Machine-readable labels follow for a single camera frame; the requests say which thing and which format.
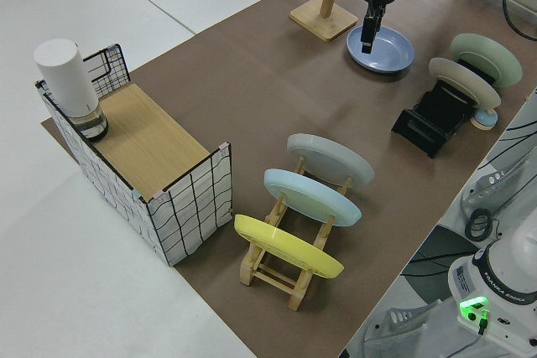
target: wooden board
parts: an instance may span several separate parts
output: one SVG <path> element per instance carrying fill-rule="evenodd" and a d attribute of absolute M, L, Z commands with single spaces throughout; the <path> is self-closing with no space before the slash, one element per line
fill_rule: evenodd
<path fill-rule="evenodd" d="M 109 130 L 95 146 L 146 200 L 209 155 L 134 83 L 100 105 Z"/>
<path fill-rule="evenodd" d="M 332 41 L 357 22 L 357 17 L 334 4 L 328 17 L 321 16 L 323 0 L 310 0 L 290 13 L 290 18 L 323 41 Z"/>

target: brown mat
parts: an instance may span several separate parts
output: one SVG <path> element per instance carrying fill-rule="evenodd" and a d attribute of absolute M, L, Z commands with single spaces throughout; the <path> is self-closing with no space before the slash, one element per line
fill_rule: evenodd
<path fill-rule="evenodd" d="M 400 75 L 359 67 L 347 52 L 347 33 L 325 43 L 291 21 L 289 12 L 307 1 L 263 0 L 132 73 L 206 148 L 232 144 L 236 213 L 259 219 L 269 213 L 274 200 L 263 187 L 263 172 L 293 169 L 285 147 L 296 132 L 344 144 L 376 171 L 366 189 L 347 193 L 363 218 L 354 227 L 334 228 L 326 244 L 345 270 L 333 280 L 314 278 L 299 312 L 286 307 L 287 294 L 266 283 L 239 283 L 248 244 L 232 223 L 176 266 L 259 357 L 338 356 L 537 82 L 535 45 L 507 27 L 499 0 L 389 5 L 383 24 L 404 34 L 415 50 L 414 63 Z M 336 3 L 360 19 L 365 13 L 362 0 Z M 520 28 L 528 31 L 532 17 L 515 21 L 520 17 Z M 432 88 L 429 60 L 449 59 L 449 44 L 459 33 L 504 44 L 525 76 L 502 91 L 500 122 L 492 131 L 466 123 L 430 159 L 390 130 L 400 112 Z M 318 231 L 292 211 L 281 227 L 311 241 Z"/>

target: wire mesh basket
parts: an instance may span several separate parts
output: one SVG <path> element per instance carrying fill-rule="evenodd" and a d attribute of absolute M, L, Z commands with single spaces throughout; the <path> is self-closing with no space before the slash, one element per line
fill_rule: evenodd
<path fill-rule="evenodd" d="M 118 44 L 86 57 L 84 64 L 99 98 L 130 82 Z M 192 254 L 232 218 L 231 144 L 145 200 L 59 109 L 46 82 L 35 86 L 86 177 L 167 265 Z"/>

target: wooden mug tree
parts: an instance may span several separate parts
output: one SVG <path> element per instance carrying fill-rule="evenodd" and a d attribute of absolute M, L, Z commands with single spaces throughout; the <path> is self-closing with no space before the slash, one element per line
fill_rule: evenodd
<path fill-rule="evenodd" d="M 335 4 L 336 0 L 310 0 L 290 13 L 290 18 L 323 41 L 332 41 L 354 26 L 358 18 Z"/>

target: blue plate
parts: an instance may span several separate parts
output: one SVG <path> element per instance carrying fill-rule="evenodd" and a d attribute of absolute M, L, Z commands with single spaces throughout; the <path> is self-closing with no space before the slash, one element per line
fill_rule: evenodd
<path fill-rule="evenodd" d="M 362 212 L 344 195 L 306 176 L 283 169 L 267 169 L 265 188 L 284 204 L 313 220 L 327 222 L 335 218 L 334 226 L 353 226 Z"/>
<path fill-rule="evenodd" d="M 410 66 L 414 60 L 412 44 L 400 33 L 381 27 L 373 42 L 371 54 L 362 53 L 362 27 L 356 27 L 347 36 L 351 57 L 362 67 L 377 73 L 396 73 Z"/>

